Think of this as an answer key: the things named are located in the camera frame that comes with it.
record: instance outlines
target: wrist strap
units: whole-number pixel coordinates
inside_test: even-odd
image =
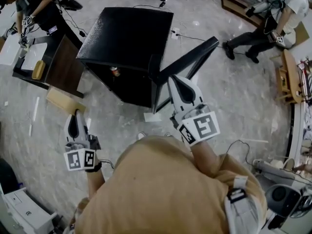
[[[96,173],[102,168],[102,163],[97,164],[93,169],[85,170],[87,173]]]

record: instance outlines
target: can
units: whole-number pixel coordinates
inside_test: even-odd
[[[120,69],[117,67],[111,67],[110,70],[112,71],[113,75],[118,77],[120,76]]]

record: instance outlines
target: white appliance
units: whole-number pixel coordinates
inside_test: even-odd
[[[48,234],[54,228],[52,219],[57,216],[44,211],[26,193],[26,188],[2,195],[8,213],[27,234]]]
[[[19,59],[20,45],[18,34],[9,35],[0,52],[0,65],[14,68]]]

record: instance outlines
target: floor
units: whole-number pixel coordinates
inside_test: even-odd
[[[94,23],[92,18],[97,18],[105,6],[160,4],[159,0],[78,1],[83,9],[70,14],[87,32]],[[194,38],[215,36],[222,42],[254,29],[224,11],[220,0],[168,0],[165,7],[175,13],[173,27]],[[195,39],[168,39],[163,66],[198,44],[200,41]],[[244,53],[245,50],[247,47],[236,51]],[[217,48],[200,69],[197,84],[210,109],[216,112],[221,130],[219,136],[209,140],[216,153],[226,152],[229,145],[240,138],[246,139],[251,147],[249,161],[285,154],[290,108],[274,100],[275,73],[269,57],[276,52],[271,50],[260,54],[260,63],[254,64],[244,55],[229,60],[223,50]],[[0,156],[13,167],[19,181],[37,200],[68,221],[78,202],[87,196],[88,188],[84,172],[66,171],[63,127],[67,115],[45,100],[45,90],[12,78],[12,71],[3,67],[0,67],[0,74]],[[76,99],[88,107],[85,117],[91,119],[90,133],[99,138],[104,150],[101,156],[112,162],[116,162],[125,148],[135,141],[139,131],[150,135],[170,132],[179,137],[168,120],[173,111],[171,105],[160,112],[162,121],[145,122],[143,113],[149,112],[148,109],[124,104],[88,72],[83,74],[79,90],[85,93],[85,98]],[[29,137],[30,118],[37,97],[40,98],[39,107]],[[244,163],[247,148],[237,143],[230,154]],[[112,174],[109,166],[103,171],[106,178]]]

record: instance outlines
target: black table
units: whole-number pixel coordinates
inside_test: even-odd
[[[84,41],[77,59],[122,101],[152,108],[158,106],[162,86],[172,74],[194,63],[191,78],[218,45],[211,38],[160,72],[173,13],[141,8],[104,8]],[[117,67],[116,77],[110,67]]]

